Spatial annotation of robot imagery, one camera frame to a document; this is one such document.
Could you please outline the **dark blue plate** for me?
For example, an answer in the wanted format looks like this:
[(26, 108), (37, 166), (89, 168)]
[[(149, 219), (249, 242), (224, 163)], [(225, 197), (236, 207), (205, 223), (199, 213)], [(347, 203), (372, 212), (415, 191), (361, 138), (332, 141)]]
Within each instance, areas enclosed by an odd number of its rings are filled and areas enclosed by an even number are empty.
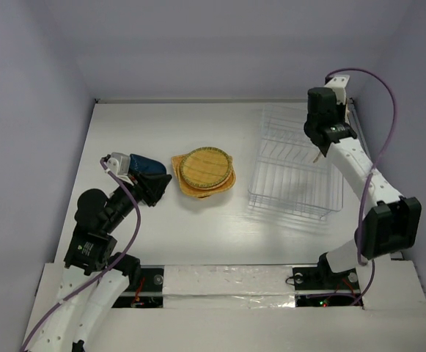
[(137, 154), (130, 154), (129, 175), (165, 175), (166, 167), (159, 161)]

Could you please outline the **small orange woven plate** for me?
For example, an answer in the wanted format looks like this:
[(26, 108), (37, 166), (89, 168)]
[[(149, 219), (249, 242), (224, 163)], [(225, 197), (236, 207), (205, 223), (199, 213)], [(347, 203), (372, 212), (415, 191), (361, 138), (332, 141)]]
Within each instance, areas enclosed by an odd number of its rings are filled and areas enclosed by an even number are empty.
[(321, 157), (321, 153), (319, 152), (319, 153), (316, 155), (316, 157), (313, 159), (312, 163), (313, 163), (313, 164), (317, 163), (317, 162), (319, 161), (320, 157)]

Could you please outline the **rounded square woven plate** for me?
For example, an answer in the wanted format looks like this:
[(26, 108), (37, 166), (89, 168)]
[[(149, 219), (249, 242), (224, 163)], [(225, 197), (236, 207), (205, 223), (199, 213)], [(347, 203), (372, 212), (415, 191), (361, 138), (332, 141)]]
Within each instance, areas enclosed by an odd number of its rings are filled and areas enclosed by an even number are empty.
[(208, 189), (207, 191), (212, 191), (213, 192), (212, 195), (228, 191), (234, 186), (235, 181), (236, 181), (236, 175), (235, 175), (234, 169), (232, 169), (231, 175), (227, 178), (227, 180), (222, 185), (213, 189)]

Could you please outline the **round bamboo green-rimmed plate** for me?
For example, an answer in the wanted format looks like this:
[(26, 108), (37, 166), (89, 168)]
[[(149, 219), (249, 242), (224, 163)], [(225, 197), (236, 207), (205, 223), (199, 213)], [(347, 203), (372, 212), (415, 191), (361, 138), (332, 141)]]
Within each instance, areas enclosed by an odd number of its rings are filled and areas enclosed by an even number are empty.
[(194, 188), (215, 188), (232, 173), (232, 158), (217, 147), (200, 147), (180, 162), (180, 174)]

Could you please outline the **round orange woven plate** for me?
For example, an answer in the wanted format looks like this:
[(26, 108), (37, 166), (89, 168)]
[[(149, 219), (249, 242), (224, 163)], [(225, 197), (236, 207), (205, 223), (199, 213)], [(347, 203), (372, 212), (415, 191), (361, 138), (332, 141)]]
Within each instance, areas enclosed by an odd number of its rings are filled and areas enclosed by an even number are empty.
[(180, 174), (190, 186), (199, 189), (213, 189), (222, 185), (231, 175), (232, 164), (229, 159), (219, 164), (202, 160), (182, 160)]

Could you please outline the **triangular woven orange plate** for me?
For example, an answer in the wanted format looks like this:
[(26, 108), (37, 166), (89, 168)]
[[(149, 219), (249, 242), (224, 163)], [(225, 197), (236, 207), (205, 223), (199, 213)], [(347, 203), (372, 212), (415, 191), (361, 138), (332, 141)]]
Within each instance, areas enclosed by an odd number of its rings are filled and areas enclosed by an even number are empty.
[(180, 164), (181, 164), (181, 161), (185, 157), (186, 157), (186, 154), (176, 155), (176, 156), (173, 156), (171, 158), (172, 168), (173, 168), (175, 177), (177, 178), (180, 190), (186, 196), (197, 198), (197, 199), (202, 199), (202, 198), (210, 197), (213, 194), (212, 191), (196, 189), (196, 188), (190, 186), (189, 184), (187, 184), (186, 181), (184, 181), (183, 177), (180, 174)]

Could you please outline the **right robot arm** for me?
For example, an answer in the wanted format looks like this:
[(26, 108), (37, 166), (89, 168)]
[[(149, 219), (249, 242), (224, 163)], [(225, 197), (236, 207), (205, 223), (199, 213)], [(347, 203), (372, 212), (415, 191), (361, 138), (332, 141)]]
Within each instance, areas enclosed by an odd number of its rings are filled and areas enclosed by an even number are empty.
[(346, 105), (334, 89), (311, 88), (307, 93), (304, 133), (335, 166), (359, 198), (354, 238), (319, 257), (312, 279), (333, 287), (342, 275), (386, 254), (410, 249), (416, 240), (422, 206), (403, 196), (377, 170), (345, 120)]

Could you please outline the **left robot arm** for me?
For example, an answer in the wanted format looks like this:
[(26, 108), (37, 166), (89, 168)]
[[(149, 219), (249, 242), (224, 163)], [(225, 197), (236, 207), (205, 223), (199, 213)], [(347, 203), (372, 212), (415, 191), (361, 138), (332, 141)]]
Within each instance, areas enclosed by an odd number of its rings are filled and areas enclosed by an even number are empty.
[(131, 211), (140, 211), (140, 202), (156, 205), (172, 177), (137, 172), (133, 179), (117, 179), (111, 196), (97, 188), (79, 196), (55, 303), (30, 331), (22, 351), (89, 351), (121, 293), (139, 286), (140, 261), (126, 249), (114, 251), (112, 232)]

